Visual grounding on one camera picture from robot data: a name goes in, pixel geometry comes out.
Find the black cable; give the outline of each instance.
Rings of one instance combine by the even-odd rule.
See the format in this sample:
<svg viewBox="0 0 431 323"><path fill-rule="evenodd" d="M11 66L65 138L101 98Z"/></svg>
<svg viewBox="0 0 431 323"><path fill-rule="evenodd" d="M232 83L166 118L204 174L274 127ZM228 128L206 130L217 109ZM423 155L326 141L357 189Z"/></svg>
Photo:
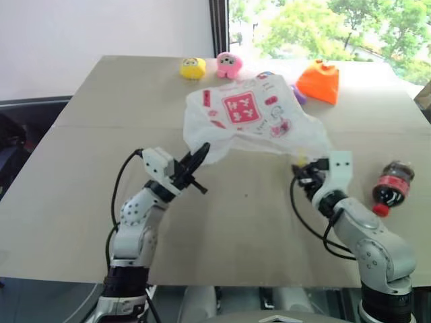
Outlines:
<svg viewBox="0 0 431 323"><path fill-rule="evenodd" d="M329 232L331 231L331 228L334 226L334 224L338 221L339 217L341 216L341 214L343 214L344 210L343 209L339 209L336 214L334 214L334 216L332 216L332 218L329 219L328 222L328 226L326 227L325 233L323 234L323 246L325 247L325 249L330 253L333 254L336 257L342 258L342 259L347 259L347 260L356 260L355 257L351 257L351 256L346 256L343 254L339 254L335 251L333 251L332 249L330 249L330 247L328 246L328 235Z"/></svg>
<svg viewBox="0 0 431 323"><path fill-rule="evenodd" d="M150 298L150 295L148 294L147 289L145 289L145 294L147 294L147 302L148 302L148 306L150 307L151 313L154 316L154 320L156 321L156 323L162 323L159 313L157 313L156 308L154 307L153 301Z"/></svg>
<svg viewBox="0 0 431 323"><path fill-rule="evenodd" d="M105 259L106 259L106 267L107 267L108 271L110 268L109 245L110 245L110 239L112 238L114 231L115 231L115 227L112 227L112 229L109 231L108 237L106 237L106 242L105 242Z"/></svg>
<svg viewBox="0 0 431 323"><path fill-rule="evenodd" d="M120 179L121 179L121 176L123 175L124 169L126 168L127 164L135 156L142 157L142 151L143 149L136 149L133 153L130 154L130 156L122 164L119 174L117 175L117 179L115 180L114 192L112 193L112 198L110 200L110 218L112 220L112 225L114 226L114 230L116 232L119 230L119 227L117 224L117 220L115 219L115 198L117 197L117 190L119 189Z"/></svg>
<svg viewBox="0 0 431 323"><path fill-rule="evenodd" d="M290 182L290 202L292 204L292 208L294 210L295 215L297 216L297 218L299 219L299 221L301 221L301 223L303 224L303 226L310 232L312 233L314 236L316 236L318 239L322 240L322 241L326 241L327 244L330 244L336 248L342 249L346 252L350 252L349 248L346 248L345 246L342 246L341 244L337 244L334 241L328 240L326 238L324 238L321 234L317 233L311 226L309 226L309 224L307 222L305 222L305 220L301 217L301 215L299 214L298 209L296 208L296 204L295 204L295 197L294 197L294 187L295 187L295 182L297 181L297 178L294 176L292 178L292 181Z"/></svg>

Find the yellow plush toy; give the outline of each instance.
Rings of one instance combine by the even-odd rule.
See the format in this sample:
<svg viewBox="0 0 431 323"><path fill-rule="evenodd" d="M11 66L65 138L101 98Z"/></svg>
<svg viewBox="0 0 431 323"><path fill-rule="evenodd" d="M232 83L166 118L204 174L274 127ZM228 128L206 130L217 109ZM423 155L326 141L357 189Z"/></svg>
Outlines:
<svg viewBox="0 0 431 323"><path fill-rule="evenodd" d="M201 79L205 75L205 67L203 59L185 59L181 64L180 74L186 79Z"/></svg>

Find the white wall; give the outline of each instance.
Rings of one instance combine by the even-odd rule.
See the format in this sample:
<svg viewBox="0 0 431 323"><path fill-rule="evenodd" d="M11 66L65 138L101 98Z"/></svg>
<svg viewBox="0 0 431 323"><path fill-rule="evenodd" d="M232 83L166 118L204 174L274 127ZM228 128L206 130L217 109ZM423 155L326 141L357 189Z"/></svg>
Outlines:
<svg viewBox="0 0 431 323"><path fill-rule="evenodd" d="M212 57L208 0L0 0L0 100L73 94L102 55Z"/></svg>

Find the pink plush toy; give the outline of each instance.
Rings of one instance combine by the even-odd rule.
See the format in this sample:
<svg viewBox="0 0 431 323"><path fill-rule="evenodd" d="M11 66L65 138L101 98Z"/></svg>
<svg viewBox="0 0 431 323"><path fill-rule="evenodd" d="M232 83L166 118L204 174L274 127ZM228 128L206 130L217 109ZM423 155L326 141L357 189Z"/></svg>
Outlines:
<svg viewBox="0 0 431 323"><path fill-rule="evenodd" d="M242 60L230 52L221 52L217 56L217 76L234 79L242 67Z"/></svg>

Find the table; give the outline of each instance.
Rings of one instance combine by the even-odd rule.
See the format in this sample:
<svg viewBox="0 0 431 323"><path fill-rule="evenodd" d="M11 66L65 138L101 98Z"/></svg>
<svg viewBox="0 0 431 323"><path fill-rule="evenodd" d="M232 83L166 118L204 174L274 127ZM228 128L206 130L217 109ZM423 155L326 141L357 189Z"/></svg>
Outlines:
<svg viewBox="0 0 431 323"><path fill-rule="evenodd" d="M212 59L205 79L182 79L180 61L104 57L96 65L0 203L0 276L102 281L110 196L122 162L137 147L160 146L182 157L187 151L185 96L227 82L213 75ZM269 69L291 81L301 64L306 62L249 63L241 77ZM304 110L324 122L337 149L353 151L350 194L366 205L387 162L412 162L417 177L411 196L384 221L416 250L414 284L431 285L430 125L386 65L347 62L339 67L339 103L310 100ZM356 264L324 252L292 215L287 196L291 162L288 156L234 150L199 169L196 177L209 192L203 196L190 188L172 203L160 226L150 282L359 286ZM117 211L147 179L141 162L134 160L121 182ZM323 231L325 219L299 189L296 196L307 221Z"/></svg>

